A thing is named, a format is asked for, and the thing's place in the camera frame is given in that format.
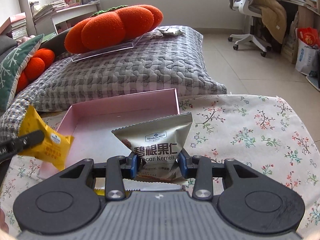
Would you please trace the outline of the clear acrylic tray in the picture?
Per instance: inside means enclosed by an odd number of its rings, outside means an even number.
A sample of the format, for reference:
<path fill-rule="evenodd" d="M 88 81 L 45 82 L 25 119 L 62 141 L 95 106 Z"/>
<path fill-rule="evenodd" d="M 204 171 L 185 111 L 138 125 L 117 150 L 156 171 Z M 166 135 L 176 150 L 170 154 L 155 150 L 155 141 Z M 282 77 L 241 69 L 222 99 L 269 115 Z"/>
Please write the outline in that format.
<path fill-rule="evenodd" d="M 89 51 L 87 53 L 77 54 L 72 57 L 72 61 L 78 62 L 78 61 L 89 59 L 89 58 L 96 57 L 96 56 L 101 56 L 101 55 L 105 55 L 105 54 L 110 54 L 110 53 L 115 53 L 115 52 L 122 51 L 122 50 L 128 50 L 128 49 L 135 48 L 135 46 L 140 42 L 140 40 L 142 39 L 143 36 L 144 35 L 141 35 L 133 40 L 123 42 L 123 43 L 118 44 L 116 46 L 110 46 L 110 47 L 103 48 L 103 49 Z"/>

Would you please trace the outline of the white office chair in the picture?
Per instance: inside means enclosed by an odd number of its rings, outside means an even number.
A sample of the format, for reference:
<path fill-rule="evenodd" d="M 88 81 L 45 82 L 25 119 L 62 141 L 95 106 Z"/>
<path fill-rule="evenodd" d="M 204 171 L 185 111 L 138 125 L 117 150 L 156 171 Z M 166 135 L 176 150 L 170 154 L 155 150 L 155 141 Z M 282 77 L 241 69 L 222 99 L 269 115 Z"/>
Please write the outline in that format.
<path fill-rule="evenodd" d="M 252 5 L 253 1 L 254 0 L 229 0 L 229 7 L 243 15 L 249 16 L 251 19 L 251 25 L 248 34 L 231 34 L 228 37 L 228 41 L 232 42 L 234 38 L 237 39 L 233 44 L 234 50 L 239 49 L 239 44 L 246 42 L 253 43 L 261 50 L 261 56 L 265 57 L 272 47 L 268 42 L 263 41 L 254 34 L 254 18 L 262 18 L 262 11 L 258 7 Z"/>

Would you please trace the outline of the wooden desk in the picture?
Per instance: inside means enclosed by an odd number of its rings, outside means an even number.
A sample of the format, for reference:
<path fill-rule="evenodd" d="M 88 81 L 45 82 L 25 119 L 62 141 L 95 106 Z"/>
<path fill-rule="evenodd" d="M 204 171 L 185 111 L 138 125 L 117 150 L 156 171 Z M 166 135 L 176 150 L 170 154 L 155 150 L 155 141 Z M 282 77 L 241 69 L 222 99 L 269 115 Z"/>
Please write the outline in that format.
<path fill-rule="evenodd" d="M 297 28 L 319 30 L 319 0 L 281 0 L 287 15 L 287 28 L 281 56 L 295 64 L 298 53 Z"/>

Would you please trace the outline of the large orange pumpkin cushion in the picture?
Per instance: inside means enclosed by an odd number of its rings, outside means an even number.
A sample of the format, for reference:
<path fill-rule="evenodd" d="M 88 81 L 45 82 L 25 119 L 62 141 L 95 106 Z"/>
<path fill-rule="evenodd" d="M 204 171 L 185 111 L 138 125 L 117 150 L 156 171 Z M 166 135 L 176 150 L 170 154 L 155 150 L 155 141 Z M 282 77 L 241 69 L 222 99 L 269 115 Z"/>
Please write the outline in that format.
<path fill-rule="evenodd" d="M 104 49 L 148 33 L 162 21 L 163 13 L 153 5 L 121 5 L 77 23 L 67 33 L 64 45 L 73 54 Z"/>

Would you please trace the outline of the silver wrapper on blanket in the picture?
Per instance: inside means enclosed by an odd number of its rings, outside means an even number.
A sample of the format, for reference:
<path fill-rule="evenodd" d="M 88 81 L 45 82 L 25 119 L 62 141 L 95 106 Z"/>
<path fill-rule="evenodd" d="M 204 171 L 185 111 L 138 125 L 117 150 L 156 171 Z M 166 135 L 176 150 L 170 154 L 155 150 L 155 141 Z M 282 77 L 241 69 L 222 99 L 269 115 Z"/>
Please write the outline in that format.
<path fill-rule="evenodd" d="M 179 28 L 158 28 L 158 31 L 163 35 L 163 36 L 181 36 L 184 34 L 183 31 Z"/>

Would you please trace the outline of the green leaf pattern pillow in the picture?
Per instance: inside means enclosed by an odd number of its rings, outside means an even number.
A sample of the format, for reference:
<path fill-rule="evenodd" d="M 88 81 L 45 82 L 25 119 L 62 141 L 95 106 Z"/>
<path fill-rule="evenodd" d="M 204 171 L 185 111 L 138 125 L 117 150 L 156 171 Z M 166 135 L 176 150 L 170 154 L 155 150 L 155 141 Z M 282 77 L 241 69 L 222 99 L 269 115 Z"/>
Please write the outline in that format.
<path fill-rule="evenodd" d="M 25 41 L 1 62 L 1 112 L 6 111 L 12 104 L 22 71 L 39 49 L 43 38 L 44 34 L 41 34 Z"/>

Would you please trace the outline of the grey checked quilted blanket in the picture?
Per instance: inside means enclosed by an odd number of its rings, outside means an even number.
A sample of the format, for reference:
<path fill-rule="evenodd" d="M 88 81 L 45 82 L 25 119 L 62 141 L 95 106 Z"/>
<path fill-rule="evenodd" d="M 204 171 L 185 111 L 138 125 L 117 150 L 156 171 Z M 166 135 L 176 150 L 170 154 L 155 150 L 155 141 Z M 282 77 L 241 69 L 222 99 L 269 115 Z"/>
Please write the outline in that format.
<path fill-rule="evenodd" d="M 181 35 L 164 36 L 165 27 L 158 27 L 132 49 L 54 62 L 1 113 L 1 141 L 16 137 L 29 105 L 60 112 L 79 102 L 168 88 L 178 96 L 226 94 L 206 70 L 202 34 L 188 26 L 177 29 Z"/>

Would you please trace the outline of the white bookshelf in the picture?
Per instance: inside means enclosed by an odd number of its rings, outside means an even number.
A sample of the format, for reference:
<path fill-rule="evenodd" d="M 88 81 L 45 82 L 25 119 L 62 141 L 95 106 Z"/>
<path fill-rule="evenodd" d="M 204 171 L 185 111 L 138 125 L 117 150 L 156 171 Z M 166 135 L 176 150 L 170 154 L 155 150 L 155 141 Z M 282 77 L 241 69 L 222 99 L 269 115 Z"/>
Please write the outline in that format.
<path fill-rule="evenodd" d="M 18 0 L 28 35 L 59 34 L 101 9 L 99 0 Z"/>

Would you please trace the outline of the pink cardboard box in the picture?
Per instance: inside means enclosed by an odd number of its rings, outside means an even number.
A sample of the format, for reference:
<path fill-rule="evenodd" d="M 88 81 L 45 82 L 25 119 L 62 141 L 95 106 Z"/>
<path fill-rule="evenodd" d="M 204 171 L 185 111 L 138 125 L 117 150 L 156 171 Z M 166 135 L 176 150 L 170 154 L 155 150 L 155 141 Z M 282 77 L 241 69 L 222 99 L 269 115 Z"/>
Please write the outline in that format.
<path fill-rule="evenodd" d="M 62 118 L 57 132 L 74 140 L 65 166 L 91 158 L 104 163 L 130 150 L 112 133 L 114 129 L 179 114 L 176 89 L 114 96 L 72 105 Z"/>

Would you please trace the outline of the small orange pumpkin cushion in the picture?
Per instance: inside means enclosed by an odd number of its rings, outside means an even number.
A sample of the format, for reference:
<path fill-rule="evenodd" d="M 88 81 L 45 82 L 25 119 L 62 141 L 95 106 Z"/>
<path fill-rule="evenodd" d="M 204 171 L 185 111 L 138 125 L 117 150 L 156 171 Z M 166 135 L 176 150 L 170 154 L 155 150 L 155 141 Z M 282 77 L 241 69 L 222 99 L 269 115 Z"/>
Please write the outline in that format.
<path fill-rule="evenodd" d="M 39 78 L 54 62 L 55 54 L 47 48 L 39 49 L 29 60 L 18 80 L 16 94 L 24 90 L 29 84 Z"/>

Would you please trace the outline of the beige coat on chair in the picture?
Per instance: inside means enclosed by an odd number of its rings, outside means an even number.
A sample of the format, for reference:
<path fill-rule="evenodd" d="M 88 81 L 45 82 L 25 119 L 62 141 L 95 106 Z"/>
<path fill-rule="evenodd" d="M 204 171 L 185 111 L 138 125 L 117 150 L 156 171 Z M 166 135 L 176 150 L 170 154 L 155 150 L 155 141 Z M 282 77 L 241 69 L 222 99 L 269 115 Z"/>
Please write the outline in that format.
<path fill-rule="evenodd" d="M 252 5 L 259 8 L 262 13 L 262 22 L 273 38 L 283 43 L 287 28 L 287 16 L 280 0 L 253 0 Z"/>

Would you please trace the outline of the floral tablecloth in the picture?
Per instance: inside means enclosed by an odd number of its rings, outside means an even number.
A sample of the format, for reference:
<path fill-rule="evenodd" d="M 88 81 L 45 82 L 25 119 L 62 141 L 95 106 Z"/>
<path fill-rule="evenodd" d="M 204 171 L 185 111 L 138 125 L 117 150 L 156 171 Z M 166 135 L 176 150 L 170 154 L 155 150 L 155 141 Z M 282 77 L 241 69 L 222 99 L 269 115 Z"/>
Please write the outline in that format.
<path fill-rule="evenodd" d="M 298 232 L 319 239 L 319 148 L 302 120 L 280 97 L 186 96 L 193 115 L 185 149 L 214 163 L 234 158 L 296 191 L 306 211 Z"/>

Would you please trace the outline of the white and red shopping bag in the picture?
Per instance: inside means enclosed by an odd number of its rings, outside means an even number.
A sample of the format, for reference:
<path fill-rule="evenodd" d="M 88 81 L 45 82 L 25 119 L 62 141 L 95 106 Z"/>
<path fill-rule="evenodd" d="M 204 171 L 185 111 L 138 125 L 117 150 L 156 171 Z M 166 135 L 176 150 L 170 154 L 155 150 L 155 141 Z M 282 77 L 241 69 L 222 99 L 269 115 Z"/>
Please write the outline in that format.
<path fill-rule="evenodd" d="M 314 28 L 297 28 L 298 51 L 296 70 L 306 76 L 313 76 L 318 69 L 319 34 Z"/>

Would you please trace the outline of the yellow snack packet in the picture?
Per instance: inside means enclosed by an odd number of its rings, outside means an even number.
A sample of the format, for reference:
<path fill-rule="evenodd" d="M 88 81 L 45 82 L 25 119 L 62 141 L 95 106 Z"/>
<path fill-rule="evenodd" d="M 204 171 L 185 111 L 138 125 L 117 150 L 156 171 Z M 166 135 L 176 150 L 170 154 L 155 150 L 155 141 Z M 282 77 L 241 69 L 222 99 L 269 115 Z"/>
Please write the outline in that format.
<path fill-rule="evenodd" d="M 43 132 L 44 139 L 40 143 L 23 150 L 21 155 L 35 157 L 53 164 L 59 171 L 63 170 L 74 137 L 57 133 L 42 120 L 35 108 L 29 105 L 20 125 L 18 136 L 27 135 L 37 130 Z"/>

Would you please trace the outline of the silver pecan kernels packet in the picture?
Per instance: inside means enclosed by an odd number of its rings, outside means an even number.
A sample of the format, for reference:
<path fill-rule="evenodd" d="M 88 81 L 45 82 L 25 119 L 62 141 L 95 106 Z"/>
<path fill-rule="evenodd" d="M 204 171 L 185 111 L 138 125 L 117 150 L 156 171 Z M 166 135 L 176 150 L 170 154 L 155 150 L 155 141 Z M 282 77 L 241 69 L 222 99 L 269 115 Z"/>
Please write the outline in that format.
<path fill-rule="evenodd" d="M 190 112 L 114 129 L 112 133 L 137 157 L 137 176 L 173 181 L 182 177 L 177 158 L 190 131 Z"/>

